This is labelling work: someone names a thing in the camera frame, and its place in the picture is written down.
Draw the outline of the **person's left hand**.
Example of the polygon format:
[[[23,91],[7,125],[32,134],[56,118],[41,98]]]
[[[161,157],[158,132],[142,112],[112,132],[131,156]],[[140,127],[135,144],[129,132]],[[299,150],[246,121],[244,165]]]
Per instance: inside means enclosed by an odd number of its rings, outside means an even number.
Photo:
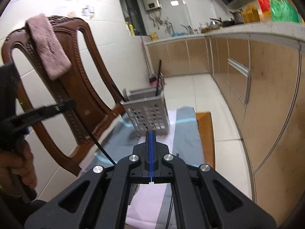
[[[21,177],[24,185],[31,189],[37,186],[37,176],[34,168],[34,156],[28,142],[19,141],[17,153],[1,152],[1,188],[14,195],[20,193],[12,174]]]

